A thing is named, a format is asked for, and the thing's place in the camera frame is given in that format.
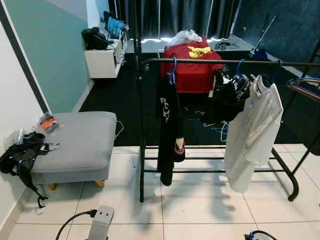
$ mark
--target white wall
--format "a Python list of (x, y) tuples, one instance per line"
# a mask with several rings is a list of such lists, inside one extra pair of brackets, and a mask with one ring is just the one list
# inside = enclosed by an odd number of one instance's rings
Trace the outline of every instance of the white wall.
[(98, 8), (99, 15), (104, 19), (104, 11), (109, 12), (108, 0), (95, 0), (96, 6)]
[[(6, 136), (19, 128), (31, 131), (42, 110), (0, 24), (0, 155)], [(0, 229), (25, 189), (19, 177), (0, 172)]]
[(96, 0), (86, 0), (86, 16), (89, 29), (99, 25), (100, 15)]

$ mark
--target black bag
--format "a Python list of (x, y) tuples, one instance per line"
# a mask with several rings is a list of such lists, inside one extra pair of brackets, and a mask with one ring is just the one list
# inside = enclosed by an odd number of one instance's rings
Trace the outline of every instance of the black bag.
[(30, 170), (34, 166), (37, 155), (41, 147), (44, 145), (45, 136), (41, 133), (32, 132), (23, 136), (23, 143), (20, 145), (14, 144), (0, 157), (0, 171), (4, 174), (19, 176), (22, 182), (38, 195), (38, 206), (43, 208), (40, 200), (48, 199), (42, 196), (38, 189), (33, 184)]
[(100, 33), (99, 28), (87, 28), (82, 32), (86, 50), (106, 50), (112, 42), (106, 39), (106, 36)]

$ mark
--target stool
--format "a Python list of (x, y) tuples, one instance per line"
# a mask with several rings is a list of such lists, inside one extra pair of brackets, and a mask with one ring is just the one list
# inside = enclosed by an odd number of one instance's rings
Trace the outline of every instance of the stool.
[(56, 113), (62, 129), (45, 143), (60, 143), (60, 148), (38, 155), (31, 170), (33, 183), (49, 184), (95, 181), (100, 188), (108, 179), (117, 117), (112, 112), (90, 111)]

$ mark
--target red shirt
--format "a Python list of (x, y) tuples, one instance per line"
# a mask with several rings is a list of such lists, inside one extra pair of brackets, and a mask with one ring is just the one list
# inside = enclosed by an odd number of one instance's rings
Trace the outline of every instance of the red shirt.
[[(179, 44), (166, 47), (163, 57), (171, 59), (192, 59), (189, 56), (191, 51), (188, 46), (195, 48), (208, 47), (207, 39), (202, 37), (202, 42), (191, 41), (186, 44)], [(195, 59), (222, 60), (222, 58), (211, 49), (211, 53), (206, 53)], [(161, 63), (161, 78), (166, 73), (172, 71), (173, 63)], [(222, 69), (223, 64), (196, 64), (196, 63), (177, 63), (175, 71), (175, 82), (178, 93), (207, 94), (213, 89), (214, 72), (216, 69)]]

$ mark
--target white cabinet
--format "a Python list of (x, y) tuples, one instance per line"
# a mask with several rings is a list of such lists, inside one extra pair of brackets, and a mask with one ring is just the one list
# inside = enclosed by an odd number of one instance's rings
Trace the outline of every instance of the white cabinet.
[(111, 79), (116, 78), (124, 60), (127, 49), (127, 38), (113, 40), (106, 50), (86, 50), (84, 52), (86, 65), (90, 78)]

